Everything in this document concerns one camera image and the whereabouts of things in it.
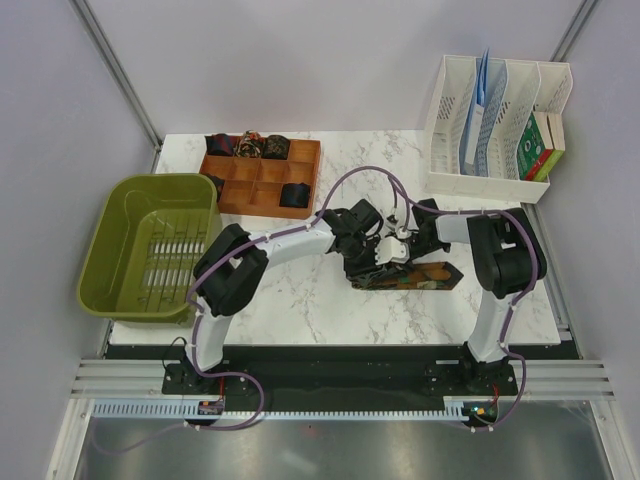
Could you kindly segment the floral brown green tie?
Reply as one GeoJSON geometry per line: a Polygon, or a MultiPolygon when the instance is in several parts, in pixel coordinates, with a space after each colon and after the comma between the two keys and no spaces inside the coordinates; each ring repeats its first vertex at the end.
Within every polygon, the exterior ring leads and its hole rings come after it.
{"type": "Polygon", "coordinates": [[[409,262],[384,265],[373,273],[356,275],[350,282],[354,289],[364,291],[451,291],[463,278],[449,262],[409,262]]]}

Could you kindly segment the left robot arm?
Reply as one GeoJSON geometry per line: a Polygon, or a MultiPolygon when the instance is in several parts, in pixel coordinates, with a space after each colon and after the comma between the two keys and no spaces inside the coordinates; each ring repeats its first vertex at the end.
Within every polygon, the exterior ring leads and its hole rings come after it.
{"type": "Polygon", "coordinates": [[[188,299],[196,304],[190,364],[185,382],[208,393],[219,382],[217,365],[233,316],[253,299],[265,272],[312,255],[337,252],[355,260],[368,251],[370,233],[378,233],[383,217],[368,201],[344,209],[324,209],[288,227],[250,233],[238,224],[225,227],[193,270],[188,299]]]}

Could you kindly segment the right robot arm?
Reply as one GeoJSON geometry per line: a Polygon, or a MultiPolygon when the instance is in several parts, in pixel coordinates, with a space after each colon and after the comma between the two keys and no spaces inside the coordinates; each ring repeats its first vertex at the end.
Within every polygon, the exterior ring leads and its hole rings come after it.
{"type": "Polygon", "coordinates": [[[547,262],[529,219],[520,207],[507,210],[446,211],[433,199],[412,204],[418,226],[427,224],[438,249],[453,243],[471,249],[482,288],[474,329],[466,341],[473,358],[458,368],[467,392],[483,392],[494,381],[490,363],[509,357],[509,337],[518,304],[547,273],[547,262]]]}

